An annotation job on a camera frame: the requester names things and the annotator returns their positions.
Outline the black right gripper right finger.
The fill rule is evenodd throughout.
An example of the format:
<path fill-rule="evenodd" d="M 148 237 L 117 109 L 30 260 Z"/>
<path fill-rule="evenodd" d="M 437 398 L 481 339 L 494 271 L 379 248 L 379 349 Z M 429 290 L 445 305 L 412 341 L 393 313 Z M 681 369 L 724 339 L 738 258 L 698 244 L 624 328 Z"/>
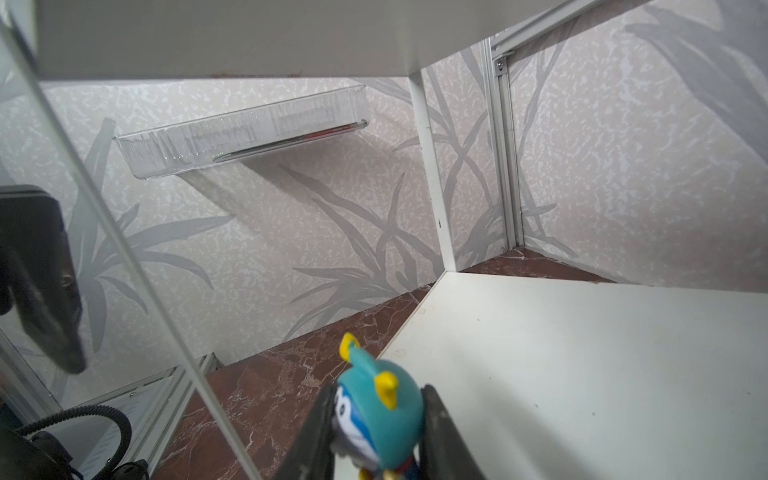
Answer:
<path fill-rule="evenodd" d="M 419 443 L 420 478 L 485 479 L 435 387 L 427 384 L 421 393 L 424 428 Z"/>

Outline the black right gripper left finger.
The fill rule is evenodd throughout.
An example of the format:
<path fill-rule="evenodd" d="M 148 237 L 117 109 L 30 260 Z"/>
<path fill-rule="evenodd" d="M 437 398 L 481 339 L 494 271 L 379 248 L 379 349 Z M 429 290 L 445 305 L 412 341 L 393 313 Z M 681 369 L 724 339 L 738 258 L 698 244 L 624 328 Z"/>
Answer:
<path fill-rule="evenodd" d="M 332 480 L 335 454 L 332 417 L 337 387 L 329 384 L 321 388 L 298 435 L 275 472 L 275 480 Z"/>

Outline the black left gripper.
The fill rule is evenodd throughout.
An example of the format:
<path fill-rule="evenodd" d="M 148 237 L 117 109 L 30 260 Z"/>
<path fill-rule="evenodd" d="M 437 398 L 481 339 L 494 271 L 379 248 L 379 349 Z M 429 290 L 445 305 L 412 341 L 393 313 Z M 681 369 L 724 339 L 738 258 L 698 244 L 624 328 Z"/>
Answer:
<path fill-rule="evenodd" d="M 67 374 L 87 368 L 83 312 L 59 202 L 33 185 L 1 188 L 1 313 Z"/>

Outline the blue cat figure teal hat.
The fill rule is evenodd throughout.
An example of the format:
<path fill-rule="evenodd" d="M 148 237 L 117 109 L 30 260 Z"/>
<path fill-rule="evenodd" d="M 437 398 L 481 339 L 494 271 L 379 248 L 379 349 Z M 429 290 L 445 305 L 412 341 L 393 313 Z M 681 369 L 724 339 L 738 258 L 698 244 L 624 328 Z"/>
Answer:
<path fill-rule="evenodd" d="M 339 353 L 348 369 L 334 394 L 331 451 L 350 459 L 360 479 L 418 479 L 415 449 L 425 406 L 417 383 L 396 363 L 364 350 L 351 333 Z"/>

